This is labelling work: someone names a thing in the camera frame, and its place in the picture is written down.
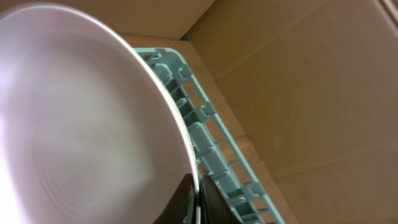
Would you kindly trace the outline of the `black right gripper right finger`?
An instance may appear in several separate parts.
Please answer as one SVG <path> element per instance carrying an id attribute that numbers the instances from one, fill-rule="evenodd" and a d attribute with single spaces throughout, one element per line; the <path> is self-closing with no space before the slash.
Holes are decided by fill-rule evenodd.
<path id="1" fill-rule="evenodd" d="M 201 224 L 242 224 L 210 175 L 206 174 L 201 178 L 199 203 Z"/>

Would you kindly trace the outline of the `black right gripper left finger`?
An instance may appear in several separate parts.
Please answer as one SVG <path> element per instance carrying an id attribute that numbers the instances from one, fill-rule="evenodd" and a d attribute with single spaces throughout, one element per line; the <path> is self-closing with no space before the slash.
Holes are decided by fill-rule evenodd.
<path id="1" fill-rule="evenodd" d="M 169 202 L 153 224 L 194 224 L 195 188 L 192 174 L 184 175 Z"/>

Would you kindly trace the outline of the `white round plate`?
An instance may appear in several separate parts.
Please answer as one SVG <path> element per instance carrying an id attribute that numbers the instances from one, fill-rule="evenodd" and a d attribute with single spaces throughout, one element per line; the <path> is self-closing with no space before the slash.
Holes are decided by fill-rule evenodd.
<path id="1" fill-rule="evenodd" d="M 59 4 L 1 13 L 2 223 L 152 223 L 186 175 L 178 108 L 119 34 Z"/>

